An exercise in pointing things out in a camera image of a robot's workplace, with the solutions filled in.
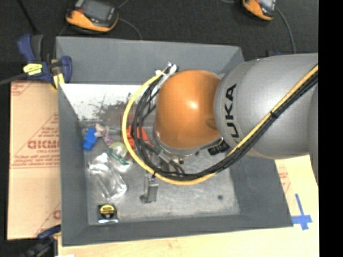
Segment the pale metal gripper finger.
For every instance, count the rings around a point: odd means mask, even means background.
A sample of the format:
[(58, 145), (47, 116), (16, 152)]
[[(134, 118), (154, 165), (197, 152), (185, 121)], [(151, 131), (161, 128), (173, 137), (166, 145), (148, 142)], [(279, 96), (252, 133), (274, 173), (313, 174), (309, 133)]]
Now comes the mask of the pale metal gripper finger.
[(148, 184), (146, 202), (156, 202), (159, 184)]

